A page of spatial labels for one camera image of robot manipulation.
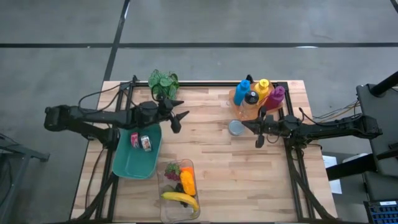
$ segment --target green plastic tray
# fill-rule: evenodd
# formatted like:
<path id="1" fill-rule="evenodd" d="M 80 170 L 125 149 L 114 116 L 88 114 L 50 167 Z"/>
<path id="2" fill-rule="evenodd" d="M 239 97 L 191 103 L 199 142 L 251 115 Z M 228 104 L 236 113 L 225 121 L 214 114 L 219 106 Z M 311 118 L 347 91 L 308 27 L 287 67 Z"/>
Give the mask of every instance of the green plastic tray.
<path id="1" fill-rule="evenodd" d="M 151 152 L 146 152 L 142 148 L 133 148 L 130 140 L 133 132 L 149 136 L 152 143 Z M 113 160 L 113 172 L 120 177 L 130 179 L 151 178 L 155 171 L 161 141 L 162 130 L 159 124 L 144 129 L 120 129 L 120 140 Z"/>

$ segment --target concrete floor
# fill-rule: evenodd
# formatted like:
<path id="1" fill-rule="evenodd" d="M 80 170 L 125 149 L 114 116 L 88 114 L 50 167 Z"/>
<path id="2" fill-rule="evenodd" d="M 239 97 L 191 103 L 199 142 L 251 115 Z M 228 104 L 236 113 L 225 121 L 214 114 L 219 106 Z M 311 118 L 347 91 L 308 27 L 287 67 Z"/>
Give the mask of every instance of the concrete floor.
<path id="1" fill-rule="evenodd" d="M 112 43 L 123 0 L 0 2 L 1 43 Z M 388 0 L 132 1 L 121 42 L 398 42 Z M 43 128 L 44 108 L 98 91 L 111 49 L 0 49 L 0 133 L 50 152 L 32 161 L 13 223 L 67 220 L 87 141 Z M 313 114 L 354 101 L 355 86 L 397 70 L 397 48 L 119 49 L 111 80 L 148 79 L 158 68 L 181 80 L 305 80 Z M 98 97 L 87 99 L 94 108 Z M 369 152 L 366 140 L 321 141 L 325 151 Z M 358 203 L 339 217 L 362 219 Z"/>

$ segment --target orange bell pepper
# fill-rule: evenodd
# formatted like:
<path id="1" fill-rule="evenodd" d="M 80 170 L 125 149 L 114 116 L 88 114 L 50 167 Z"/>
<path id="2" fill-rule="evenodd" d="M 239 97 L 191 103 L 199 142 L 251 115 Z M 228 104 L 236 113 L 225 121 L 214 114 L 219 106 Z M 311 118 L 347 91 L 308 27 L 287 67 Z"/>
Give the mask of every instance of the orange bell pepper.
<path id="1" fill-rule="evenodd" d="M 195 176 L 195 173 L 193 172 L 193 167 L 183 167 L 180 170 L 181 170 L 181 172 L 188 171 L 188 172 L 190 172 L 192 174 L 192 177 Z"/>
<path id="2" fill-rule="evenodd" d="M 185 170 L 180 174 L 181 184 L 184 188 L 184 192 L 188 195 L 194 196 L 196 194 L 195 190 L 195 181 L 193 180 L 193 176 L 191 172 Z"/>

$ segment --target butcher block tabletop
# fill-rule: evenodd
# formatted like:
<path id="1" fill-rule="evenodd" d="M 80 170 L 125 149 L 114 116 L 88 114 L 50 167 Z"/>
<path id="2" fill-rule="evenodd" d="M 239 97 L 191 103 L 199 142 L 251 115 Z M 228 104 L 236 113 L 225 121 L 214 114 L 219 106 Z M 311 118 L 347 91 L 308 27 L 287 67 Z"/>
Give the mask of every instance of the butcher block tabletop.
<path id="1" fill-rule="evenodd" d="M 289 85 L 294 115 L 299 107 L 311 116 L 311 109 L 302 80 L 283 81 Z M 104 82 L 107 90 L 120 82 Z M 241 136 L 228 132 L 228 123 L 236 119 L 229 107 L 228 93 L 234 87 L 180 87 L 178 100 L 184 104 L 174 113 L 189 110 L 182 119 L 180 133 L 174 134 L 170 121 L 162 122 L 162 145 L 158 162 L 190 159 L 195 168 L 200 216 L 192 222 L 296 222 L 296 212 L 290 185 L 282 138 L 275 144 L 266 143 L 260 149 L 254 144 L 257 136 L 248 129 Z M 102 93 L 98 108 L 106 106 L 118 88 Z M 137 104 L 152 100 L 148 87 L 134 87 L 133 101 Z M 114 111 L 116 100 L 108 108 Z M 84 212 L 86 190 L 97 157 L 102 150 L 99 141 L 88 145 L 81 178 L 76 192 L 72 218 Z M 309 145 L 304 149 L 304 161 L 311 191 L 326 210 L 336 217 L 321 150 Z M 100 189 L 106 150 L 102 153 L 89 192 L 92 201 Z M 302 207 L 305 199 L 300 192 Z M 103 215 L 108 211 L 110 190 L 105 197 Z M 114 222 L 160 222 L 160 199 L 156 174 L 146 180 L 119 179 Z"/>

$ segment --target purple bottle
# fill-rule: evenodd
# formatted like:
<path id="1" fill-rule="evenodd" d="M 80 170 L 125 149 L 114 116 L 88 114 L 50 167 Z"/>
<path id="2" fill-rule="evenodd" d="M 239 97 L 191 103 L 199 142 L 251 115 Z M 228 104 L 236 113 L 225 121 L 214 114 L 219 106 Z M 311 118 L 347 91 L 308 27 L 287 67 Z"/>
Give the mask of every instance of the purple bottle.
<path id="1" fill-rule="evenodd" d="M 281 86 L 277 86 L 275 90 L 272 90 L 269 94 L 264 106 L 266 106 L 267 110 L 275 109 L 279 106 L 279 103 L 282 102 L 285 98 L 285 89 Z"/>

